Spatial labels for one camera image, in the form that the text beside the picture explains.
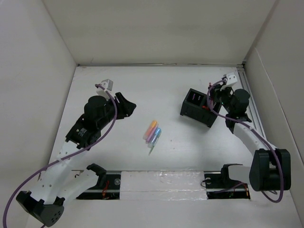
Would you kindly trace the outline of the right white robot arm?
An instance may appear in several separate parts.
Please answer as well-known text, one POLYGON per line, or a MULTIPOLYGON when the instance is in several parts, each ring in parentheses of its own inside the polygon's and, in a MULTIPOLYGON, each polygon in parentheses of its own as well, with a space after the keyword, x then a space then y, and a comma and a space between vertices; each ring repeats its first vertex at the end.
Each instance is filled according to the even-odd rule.
POLYGON ((250 94, 224 85, 210 85, 208 101, 219 102, 227 111, 226 127, 253 154, 249 182, 255 191, 285 191, 291 188, 291 155, 269 143, 252 126, 247 114, 250 94))

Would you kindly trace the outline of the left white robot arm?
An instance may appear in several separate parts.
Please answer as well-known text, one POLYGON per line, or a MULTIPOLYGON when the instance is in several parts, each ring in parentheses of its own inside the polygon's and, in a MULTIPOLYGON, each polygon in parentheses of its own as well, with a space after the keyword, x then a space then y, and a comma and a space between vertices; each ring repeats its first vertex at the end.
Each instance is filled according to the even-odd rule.
POLYGON ((46 168, 37 185, 16 196, 21 207, 49 228, 58 222, 68 202, 91 187, 103 187, 106 170, 95 163, 88 165, 68 184, 65 180, 91 147, 104 138, 101 131, 108 124, 132 115, 135 108, 136 104, 126 100, 121 93, 108 99, 100 95, 90 97, 84 113, 67 133, 55 163, 46 168))

